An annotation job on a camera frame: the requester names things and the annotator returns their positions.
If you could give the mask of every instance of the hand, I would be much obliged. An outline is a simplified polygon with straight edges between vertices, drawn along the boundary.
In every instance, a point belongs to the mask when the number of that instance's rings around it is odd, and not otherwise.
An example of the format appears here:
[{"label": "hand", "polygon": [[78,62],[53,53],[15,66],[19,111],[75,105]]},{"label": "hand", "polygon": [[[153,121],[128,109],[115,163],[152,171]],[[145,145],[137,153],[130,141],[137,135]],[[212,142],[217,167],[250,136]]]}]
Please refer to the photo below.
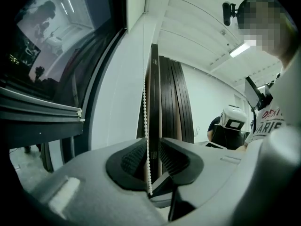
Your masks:
[{"label": "hand", "polygon": [[236,149],[236,151],[241,151],[241,152],[245,152],[246,151],[246,146],[242,145],[239,148]]}]

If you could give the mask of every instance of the floor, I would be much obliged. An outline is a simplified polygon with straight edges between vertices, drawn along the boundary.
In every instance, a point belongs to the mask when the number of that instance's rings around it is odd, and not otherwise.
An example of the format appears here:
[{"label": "floor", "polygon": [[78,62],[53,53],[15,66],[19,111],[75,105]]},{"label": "floor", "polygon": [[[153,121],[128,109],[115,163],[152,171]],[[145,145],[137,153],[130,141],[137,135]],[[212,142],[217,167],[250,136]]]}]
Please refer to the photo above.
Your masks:
[{"label": "floor", "polygon": [[24,153],[24,148],[18,148],[10,150],[9,156],[23,188],[28,192],[51,174],[44,169],[40,152],[35,145],[31,146],[29,154]]}]

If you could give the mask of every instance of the window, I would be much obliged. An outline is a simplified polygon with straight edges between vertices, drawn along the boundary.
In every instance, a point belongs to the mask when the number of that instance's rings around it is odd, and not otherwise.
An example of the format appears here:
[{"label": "window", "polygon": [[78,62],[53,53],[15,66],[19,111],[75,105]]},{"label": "window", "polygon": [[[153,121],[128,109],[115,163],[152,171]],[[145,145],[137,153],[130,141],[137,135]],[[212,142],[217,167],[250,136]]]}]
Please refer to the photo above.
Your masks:
[{"label": "window", "polygon": [[0,86],[80,107],[97,61],[124,26],[118,0],[28,0],[15,17]]}]

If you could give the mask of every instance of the ceiling light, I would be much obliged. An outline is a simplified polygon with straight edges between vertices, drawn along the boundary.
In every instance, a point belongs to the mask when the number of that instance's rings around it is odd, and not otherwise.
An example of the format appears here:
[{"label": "ceiling light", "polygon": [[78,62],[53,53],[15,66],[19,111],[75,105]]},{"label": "ceiling light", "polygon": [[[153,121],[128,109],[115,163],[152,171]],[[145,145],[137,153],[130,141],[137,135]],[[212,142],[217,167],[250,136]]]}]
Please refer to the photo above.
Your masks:
[{"label": "ceiling light", "polygon": [[61,5],[62,5],[63,9],[65,10],[65,13],[68,15],[68,13],[67,13],[67,11],[65,9],[65,6],[64,6],[64,4],[62,2],[61,2]]},{"label": "ceiling light", "polygon": [[257,89],[262,89],[262,88],[264,88],[265,87],[265,85],[262,85],[262,86],[260,86],[260,87],[257,87]]},{"label": "ceiling light", "polygon": [[240,53],[244,52],[248,48],[250,48],[250,45],[248,45],[247,43],[243,43],[243,44],[239,45],[238,47],[236,47],[235,49],[233,49],[232,51],[230,51],[230,56],[232,58],[234,58],[237,55],[239,55]]},{"label": "ceiling light", "polygon": [[71,9],[72,9],[72,12],[74,12],[74,9],[73,9],[73,7],[72,7],[72,4],[71,4],[70,0],[68,0],[68,2],[69,2],[69,4],[70,4],[70,7],[71,7]]}]

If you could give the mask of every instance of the white wall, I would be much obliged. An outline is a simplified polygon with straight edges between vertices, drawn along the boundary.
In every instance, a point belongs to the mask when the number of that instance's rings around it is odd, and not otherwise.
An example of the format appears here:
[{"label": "white wall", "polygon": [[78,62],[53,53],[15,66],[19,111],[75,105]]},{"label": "white wall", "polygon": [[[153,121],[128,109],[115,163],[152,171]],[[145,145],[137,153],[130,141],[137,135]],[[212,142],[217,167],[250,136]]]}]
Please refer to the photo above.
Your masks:
[{"label": "white wall", "polygon": [[155,34],[153,38],[153,43],[158,43],[159,33],[162,27],[164,15],[168,8],[169,0],[146,0],[145,9],[146,12],[155,16],[157,18],[157,24],[155,29]]},{"label": "white wall", "polygon": [[91,150],[136,139],[143,88],[156,19],[143,15],[117,47],[105,73],[92,120]]},{"label": "white wall", "polygon": [[195,143],[208,140],[207,130],[211,121],[221,115],[227,105],[242,106],[241,109],[244,111],[249,110],[245,111],[249,115],[249,120],[242,130],[250,131],[251,108],[245,106],[245,99],[241,94],[220,80],[191,66],[182,64],[182,69],[190,98],[194,132],[199,127],[199,133],[194,138]]},{"label": "white wall", "polygon": [[131,31],[134,24],[144,12],[145,0],[127,0],[127,30]]}]

